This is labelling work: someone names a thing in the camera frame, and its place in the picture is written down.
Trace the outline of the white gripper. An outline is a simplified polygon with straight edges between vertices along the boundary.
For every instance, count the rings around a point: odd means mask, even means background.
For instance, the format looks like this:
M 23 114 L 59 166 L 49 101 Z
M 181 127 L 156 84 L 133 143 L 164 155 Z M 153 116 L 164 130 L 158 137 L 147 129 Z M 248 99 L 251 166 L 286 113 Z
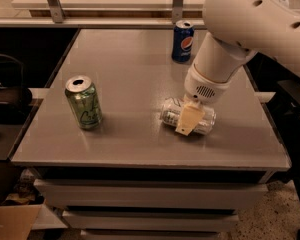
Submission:
M 175 131 L 188 136 L 205 115 L 202 104 L 216 103 L 230 86 L 226 81 L 210 80 L 192 64 L 184 81 L 185 96 Z

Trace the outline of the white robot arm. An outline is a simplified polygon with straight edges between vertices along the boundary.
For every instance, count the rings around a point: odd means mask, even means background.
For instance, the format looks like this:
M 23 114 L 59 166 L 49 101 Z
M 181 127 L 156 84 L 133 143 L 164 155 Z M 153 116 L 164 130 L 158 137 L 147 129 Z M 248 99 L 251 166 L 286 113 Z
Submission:
M 185 78 L 176 131 L 189 135 L 232 76 L 259 52 L 300 77 L 300 14 L 279 0 L 205 0 L 204 41 Z

